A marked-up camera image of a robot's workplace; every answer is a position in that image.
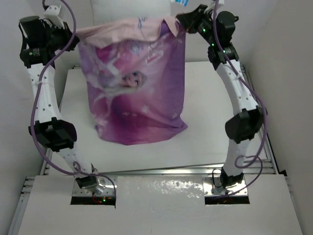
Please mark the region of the white pillow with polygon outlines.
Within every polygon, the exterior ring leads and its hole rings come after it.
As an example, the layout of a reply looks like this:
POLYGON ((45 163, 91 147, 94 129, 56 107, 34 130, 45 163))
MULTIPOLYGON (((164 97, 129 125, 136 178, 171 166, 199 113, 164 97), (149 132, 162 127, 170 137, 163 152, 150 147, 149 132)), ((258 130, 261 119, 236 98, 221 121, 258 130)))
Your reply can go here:
POLYGON ((94 24, 110 23, 126 18, 167 17, 171 5, 187 6, 187 0, 91 0, 94 24))

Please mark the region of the pink purple pillowcase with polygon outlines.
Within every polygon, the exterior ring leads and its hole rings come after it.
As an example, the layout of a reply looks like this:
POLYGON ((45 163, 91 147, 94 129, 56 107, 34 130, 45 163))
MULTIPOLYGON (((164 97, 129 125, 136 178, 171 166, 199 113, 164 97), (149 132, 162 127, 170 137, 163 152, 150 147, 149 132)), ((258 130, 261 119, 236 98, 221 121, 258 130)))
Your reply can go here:
POLYGON ((187 128, 185 32, 176 18, 128 18, 78 29, 76 36, 99 138, 147 144, 187 128))

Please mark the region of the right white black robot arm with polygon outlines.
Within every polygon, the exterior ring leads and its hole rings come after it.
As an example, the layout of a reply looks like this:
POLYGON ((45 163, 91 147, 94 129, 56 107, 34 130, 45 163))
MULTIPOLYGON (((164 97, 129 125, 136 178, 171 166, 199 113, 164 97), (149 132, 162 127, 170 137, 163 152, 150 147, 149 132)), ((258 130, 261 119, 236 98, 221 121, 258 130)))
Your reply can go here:
POLYGON ((247 147, 261 127, 265 126, 266 109, 240 73, 239 55, 232 43, 238 17, 229 11, 218 11, 222 0, 213 0, 209 6, 200 4, 189 13, 176 15, 186 33, 198 33, 209 44, 208 59, 222 79, 233 109, 233 117, 225 123, 229 139, 226 161, 221 169, 222 188, 243 180, 243 169, 258 160, 260 152, 245 164, 247 147))

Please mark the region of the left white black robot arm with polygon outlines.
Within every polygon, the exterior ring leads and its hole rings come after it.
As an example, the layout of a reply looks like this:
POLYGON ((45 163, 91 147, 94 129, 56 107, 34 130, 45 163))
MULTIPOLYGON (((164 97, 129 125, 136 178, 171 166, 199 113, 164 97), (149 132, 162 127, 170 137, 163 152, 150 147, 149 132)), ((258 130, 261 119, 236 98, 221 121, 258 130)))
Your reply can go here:
POLYGON ((20 59, 30 76, 34 94, 28 131, 38 150, 45 147, 59 154, 71 171, 50 162, 53 168, 74 176, 80 188, 92 190, 99 184, 94 167, 78 151, 74 125, 62 119, 54 87, 56 51, 74 50, 79 39, 67 23, 55 24, 38 16, 20 19, 19 29, 22 33, 20 59))

